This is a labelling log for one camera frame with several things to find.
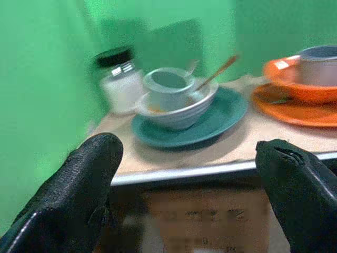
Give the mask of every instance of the mug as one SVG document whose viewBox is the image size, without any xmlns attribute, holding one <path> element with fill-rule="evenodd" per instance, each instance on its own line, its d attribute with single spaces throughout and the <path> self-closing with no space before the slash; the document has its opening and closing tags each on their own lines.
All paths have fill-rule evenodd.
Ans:
<svg viewBox="0 0 337 253">
<path fill-rule="evenodd" d="M 191 95 L 200 84 L 186 70 L 162 67 L 151 71 L 144 77 L 145 87 L 150 90 L 151 110 L 166 112 L 189 105 Z"/>
</svg>

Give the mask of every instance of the spoon handle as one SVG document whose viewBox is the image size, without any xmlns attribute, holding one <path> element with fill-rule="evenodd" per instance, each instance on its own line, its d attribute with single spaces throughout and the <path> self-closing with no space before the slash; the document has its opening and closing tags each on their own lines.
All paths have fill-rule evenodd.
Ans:
<svg viewBox="0 0 337 253">
<path fill-rule="evenodd" d="M 210 78 L 208 78 L 202 85 L 199 86 L 198 90 L 201 89 L 206 84 L 208 84 L 209 82 L 211 82 L 214 78 L 216 78 L 218 75 L 220 75 L 226 69 L 228 69 L 238 58 L 239 58 L 238 55 L 234 55 L 234 56 L 230 57 L 224 65 L 222 65 Z"/>
</svg>

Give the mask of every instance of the teal plate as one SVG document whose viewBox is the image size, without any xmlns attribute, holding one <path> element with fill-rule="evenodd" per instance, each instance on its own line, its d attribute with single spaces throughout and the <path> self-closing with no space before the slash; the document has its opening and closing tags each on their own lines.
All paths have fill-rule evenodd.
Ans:
<svg viewBox="0 0 337 253">
<path fill-rule="evenodd" d="M 248 102 L 239 92 L 221 87 L 210 108 L 186 130 L 172 131 L 161 128 L 137 115 L 132 121 L 132 131 L 141 142 L 153 147 L 181 147 L 220 135 L 238 123 L 247 112 L 247 108 Z"/>
</svg>

